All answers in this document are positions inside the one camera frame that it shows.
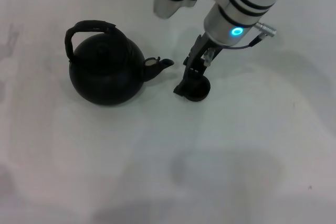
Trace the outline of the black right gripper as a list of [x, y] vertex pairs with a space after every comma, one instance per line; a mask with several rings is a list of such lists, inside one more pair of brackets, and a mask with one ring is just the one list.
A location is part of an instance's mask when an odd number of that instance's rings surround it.
[[222, 50], [206, 33], [199, 35], [183, 62], [185, 70], [181, 82], [173, 90], [175, 94], [186, 96], [192, 84], [198, 84], [203, 80], [203, 74], [207, 67], [204, 65], [205, 60], [202, 59], [202, 57], [209, 49], [214, 52], [213, 59], [216, 58]]

